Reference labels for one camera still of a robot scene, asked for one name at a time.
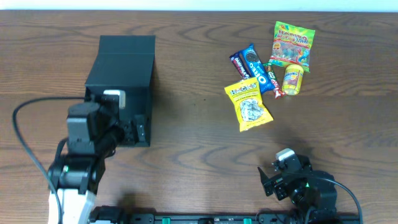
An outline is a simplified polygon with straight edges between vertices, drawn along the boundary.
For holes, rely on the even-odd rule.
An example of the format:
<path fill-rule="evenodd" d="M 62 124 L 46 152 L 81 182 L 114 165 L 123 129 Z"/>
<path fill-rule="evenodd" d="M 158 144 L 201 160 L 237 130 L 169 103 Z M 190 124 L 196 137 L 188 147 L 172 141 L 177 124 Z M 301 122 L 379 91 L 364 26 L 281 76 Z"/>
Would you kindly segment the black gift box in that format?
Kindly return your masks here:
<path fill-rule="evenodd" d="M 146 146 L 152 121 L 152 74 L 155 62 L 154 35 L 102 35 L 93 67 L 85 82 L 85 96 L 100 102 L 104 90 L 146 94 Z"/>

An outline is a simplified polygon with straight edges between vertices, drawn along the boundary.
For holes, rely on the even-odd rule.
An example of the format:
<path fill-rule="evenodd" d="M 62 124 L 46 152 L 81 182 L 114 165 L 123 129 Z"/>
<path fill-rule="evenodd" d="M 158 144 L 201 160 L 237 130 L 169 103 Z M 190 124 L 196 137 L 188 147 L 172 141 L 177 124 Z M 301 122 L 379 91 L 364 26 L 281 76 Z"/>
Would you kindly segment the blue Oreo cookie pack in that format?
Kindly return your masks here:
<path fill-rule="evenodd" d="M 262 62 L 257 55 L 254 44 L 250 44 L 249 47 L 241 51 L 246 65 L 249 69 L 251 77 L 255 77 L 259 82 L 259 88 L 261 93 L 271 91 L 274 89 L 274 85 L 271 83 L 271 79 L 265 71 Z"/>

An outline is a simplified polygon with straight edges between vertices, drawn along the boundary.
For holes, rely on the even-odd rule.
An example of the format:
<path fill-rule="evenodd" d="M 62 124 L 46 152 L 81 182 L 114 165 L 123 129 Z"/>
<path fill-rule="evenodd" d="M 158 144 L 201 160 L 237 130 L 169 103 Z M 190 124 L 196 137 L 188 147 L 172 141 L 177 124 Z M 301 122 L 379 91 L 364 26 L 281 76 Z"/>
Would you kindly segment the Haribo gummy candy bag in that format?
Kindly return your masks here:
<path fill-rule="evenodd" d="M 269 62 L 280 67 L 296 64 L 305 72 L 309 72 L 310 51 L 314 37 L 315 30 L 277 21 Z"/>

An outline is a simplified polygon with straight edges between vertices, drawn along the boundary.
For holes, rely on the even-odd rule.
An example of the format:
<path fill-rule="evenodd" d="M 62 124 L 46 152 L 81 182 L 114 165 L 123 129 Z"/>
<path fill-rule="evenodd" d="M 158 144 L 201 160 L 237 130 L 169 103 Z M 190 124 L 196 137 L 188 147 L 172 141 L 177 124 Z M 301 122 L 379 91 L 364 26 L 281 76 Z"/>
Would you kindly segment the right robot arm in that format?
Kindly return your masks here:
<path fill-rule="evenodd" d="M 302 223 L 338 223 L 337 192 L 334 177 L 324 171 L 313 170 L 307 156 L 295 153 L 272 163 L 279 173 L 266 176 L 258 169 L 265 194 L 281 201 L 289 198 L 296 207 Z"/>

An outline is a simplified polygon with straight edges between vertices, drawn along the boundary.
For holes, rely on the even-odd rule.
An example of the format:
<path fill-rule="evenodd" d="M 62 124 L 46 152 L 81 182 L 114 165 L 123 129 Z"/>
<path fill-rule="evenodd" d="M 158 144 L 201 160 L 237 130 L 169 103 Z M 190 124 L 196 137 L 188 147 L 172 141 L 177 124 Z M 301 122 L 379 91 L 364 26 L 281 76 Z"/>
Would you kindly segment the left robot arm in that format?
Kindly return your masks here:
<path fill-rule="evenodd" d="M 89 223 L 106 158 L 119 146 L 149 146 L 151 113 L 148 95 L 101 95 L 69 107 L 68 137 L 49 168 L 49 223 Z"/>

